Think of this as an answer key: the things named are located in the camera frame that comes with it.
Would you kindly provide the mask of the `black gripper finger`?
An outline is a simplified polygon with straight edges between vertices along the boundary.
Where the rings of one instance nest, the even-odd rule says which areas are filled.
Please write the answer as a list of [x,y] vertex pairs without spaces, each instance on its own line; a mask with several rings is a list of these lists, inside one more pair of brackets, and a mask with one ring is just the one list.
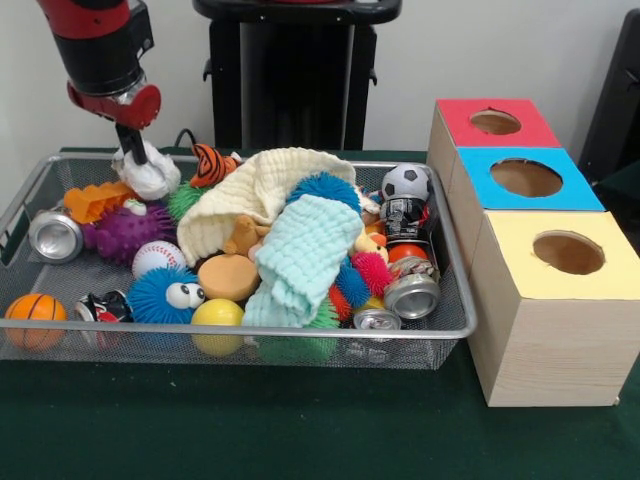
[[137,165],[146,164],[147,155],[140,131],[119,123],[115,124],[115,128],[123,153],[131,153]]

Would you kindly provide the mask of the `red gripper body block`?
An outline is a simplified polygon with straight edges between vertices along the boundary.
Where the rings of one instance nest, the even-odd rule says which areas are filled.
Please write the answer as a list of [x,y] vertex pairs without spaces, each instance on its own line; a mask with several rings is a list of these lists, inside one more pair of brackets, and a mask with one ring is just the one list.
[[116,96],[92,96],[68,82],[67,92],[77,107],[135,130],[148,127],[161,108],[160,90],[152,84],[143,84]]

